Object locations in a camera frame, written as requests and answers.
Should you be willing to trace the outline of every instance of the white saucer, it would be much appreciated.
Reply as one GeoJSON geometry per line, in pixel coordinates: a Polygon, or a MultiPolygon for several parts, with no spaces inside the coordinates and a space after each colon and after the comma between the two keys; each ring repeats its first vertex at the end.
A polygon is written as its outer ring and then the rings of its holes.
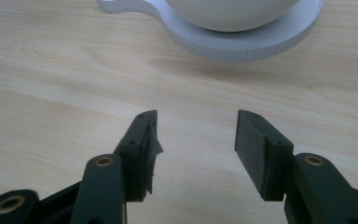
{"type": "Polygon", "coordinates": [[[254,30],[217,33],[182,19],[165,0],[97,0],[109,13],[140,11],[156,17],[179,46],[201,57],[223,62],[250,62],[284,52],[309,32],[323,0],[300,0],[276,21],[254,30]]]}

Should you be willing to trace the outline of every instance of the table surface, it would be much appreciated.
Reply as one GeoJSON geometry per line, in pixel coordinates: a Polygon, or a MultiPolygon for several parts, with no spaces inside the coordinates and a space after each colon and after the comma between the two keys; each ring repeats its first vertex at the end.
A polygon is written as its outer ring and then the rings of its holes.
{"type": "Polygon", "coordinates": [[[0,0],[0,194],[41,199],[82,178],[133,118],[158,111],[154,193],[129,223],[286,223],[234,152],[239,109],[268,119],[295,154],[328,158],[358,189],[358,1],[325,0],[283,54],[220,63],[169,39],[153,17],[95,1],[0,0]]]}

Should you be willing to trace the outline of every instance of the screw hole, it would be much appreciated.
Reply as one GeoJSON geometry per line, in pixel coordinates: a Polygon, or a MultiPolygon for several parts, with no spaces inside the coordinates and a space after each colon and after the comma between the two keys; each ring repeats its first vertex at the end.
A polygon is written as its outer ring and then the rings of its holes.
{"type": "Polygon", "coordinates": [[[25,197],[22,195],[10,196],[0,202],[0,215],[10,213],[19,207],[21,207],[25,202],[25,197]]]}

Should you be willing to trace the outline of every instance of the white bowl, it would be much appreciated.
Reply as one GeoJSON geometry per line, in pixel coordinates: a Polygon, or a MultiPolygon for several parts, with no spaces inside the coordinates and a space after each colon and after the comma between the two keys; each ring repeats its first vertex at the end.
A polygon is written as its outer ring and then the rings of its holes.
{"type": "Polygon", "coordinates": [[[278,19],[298,0],[166,0],[185,20],[208,30],[238,32],[278,19]]]}

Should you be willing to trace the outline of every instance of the wooden table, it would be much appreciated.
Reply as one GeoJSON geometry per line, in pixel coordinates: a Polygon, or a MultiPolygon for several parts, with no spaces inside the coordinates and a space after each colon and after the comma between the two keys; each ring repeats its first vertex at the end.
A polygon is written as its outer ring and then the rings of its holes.
{"type": "Polygon", "coordinates": [[[0,0],[0,194],[41,199],[158,111],[154,193],[129,223],[286,223],[234,152],[237,112],[261,114],[358,188],[358,1],[325,0],[310,34],[255,63],[219,63],[173,43],[153,17],[95,1],[0,0]]]}

